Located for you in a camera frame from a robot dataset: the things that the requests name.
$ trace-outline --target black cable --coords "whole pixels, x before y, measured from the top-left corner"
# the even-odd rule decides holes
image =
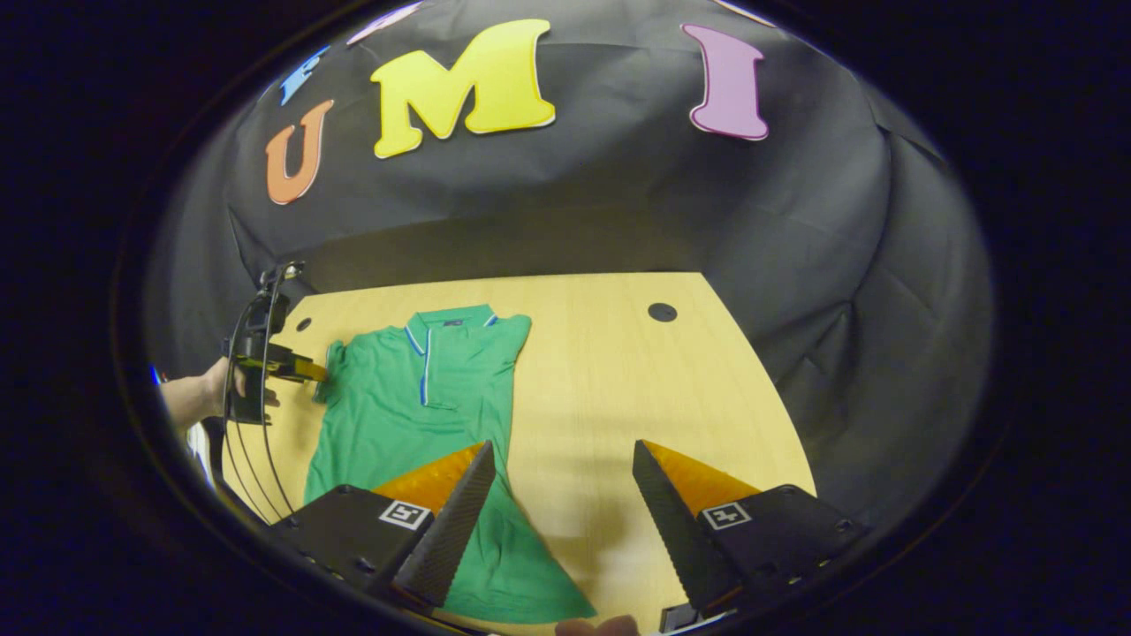
[[[259,508],[259,506],[256,504],[254,498],[251,497],[251,491],[248,490],[247,485],[244,485],[243,483],[243,478],[240,475],[240,469],[236,466],[235,463],[235,455],[232,452],[232,442],[230,436],[227,435],[227,429],[228,429],[227,414],[230,406],[228,392],[231,390],[232,377],[235,375],[235,355],[234,355],[235,343],[236,343],[236,337],[240,335],[240,329],[244,326],[244,324],[248,320],[248,313],[251,311],[253,302],[254,301],[252,301],[252,303],[249,303],[248,307],[243,308],[243,312],[240,315],[240,319],[235,323],[235,329],[232,332],[232,340],[228,341],[227,345],[227,373],[224,376],[224,439],[227,441],[227,453],[228,457],[232,461],[232,470],[235,471],[235,479],[239,480],[240,487],[243,488],[243,492],[244,495],[248,496],[248,500],[251,501],[252,507],[256,508],[256,512],[259,513],[259,516],[264,519],[264,522],[267,522],[267,515],[265,515],[264,512]],[[243,444],[243,430],[240,429],[240,422],[235,421],[233,423],[235,424],[235,436],[240,439],[240,447],[243,449],[243,458],[247,459],[248,467],[251,469],[251,476],[254,478],[256,485],[259,487],[259,492],[264,496],[264,499],[267,500],[267,505],[270,506],[271,512],[275,513],[275,516],[278,518],[283,518],[283,515],[280,515],[279,512],[275,509],[275,505],[271,504],[271,498],[267,496],[267,491],[264,489],[264,484],[259,482],[259,475],[256,474],[256,467],[251,464],[251,457],[248,455],[248,447]]]
[[[294,261],[287,263],[282,268],[275,270],[275,282],[271,285],[271,302],[267,306],[267,330],[264,336],[264,373],[262,381],[264,386],[259,390],[259,418],[264,422],[264,449],[267,452],[267,463],[271,467],[271,474],[275,475],[275,485],[279,488],[279,495],[283,496],[283,502],[286,504],[291,514],[294,514],[294,508],[291,506],[291,501],[286,497],[286,491],[283,490],[283,481],[279,480],[278,472],[275,471],[275,459],[271,457],[271,446],[267,441],[267,356],[270,352],[270,340],[271,340],[271,317],[275,315],[275,301],[279,298],[279,287],[283,285],[283,278],[286,275],[286,270],[294,266]]]

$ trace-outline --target wooden table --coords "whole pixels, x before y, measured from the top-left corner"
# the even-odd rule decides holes
[[[648,307],[679,316],[662,323]],[[336,340],[389,325],[417,311],[487,303],[533,327],[515,372],[508,471],[519,507],[551,553],[599,612],[637,617],[658,629],[663,608],[687,602],[659,534],[632,479],[632,447],[644,438],[768,489],[796,484],[815,495],[797,433],[750,344],[710,285],[696,273],[587,274],[456,281],[379,287],[303,299],[273,342],[325,364]],[[299,323],[310,318],[308,328]],[[275,467],[291,505],[302,502],[323,405],[313,383],[270,379],[282,406],[267,428]],[[244,445],[275,509],[286,514],[267,465],[262,431],[241,424]],[[235,461],[250,499],[273,514],[239,441]],[[438,618],[502,634],[552,634],[552,626],[502,626]]]

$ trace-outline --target purple letter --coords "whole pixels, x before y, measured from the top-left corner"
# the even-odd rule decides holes
[[[765,139],[766,122],[758,117],[758,76],[762,53],[714,28],[685,24],[683,33],[699,42],[703,54],[703,103],[691,109],[691,123],[708,132],[743,139]]]

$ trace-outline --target polo shirt collar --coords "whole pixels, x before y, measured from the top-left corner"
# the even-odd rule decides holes
[[[417,355],[424,355],[428,350],[428,332],[433,327],[443,327],[444,323],[460,320],[465,327],[490,327],[498,318],[490,304],[444,309],[442,311],[422,311],[414,313],[405,325],[408,344]]]

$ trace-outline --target letter m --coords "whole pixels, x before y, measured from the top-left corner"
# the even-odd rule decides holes
[[[465,123],[472,132],[535,128],[554,120],[554,105],[538,93],[534,65],[538,36],[546,20],[515,20],[482,31],[451,70],[424,51],[391,60],[370,77],[381,85],[381,138],[373,154],[387,158],[421,145],[423,134],[408,122],[412,106],[429,130],[447,139],[475,88],[475,108]]]

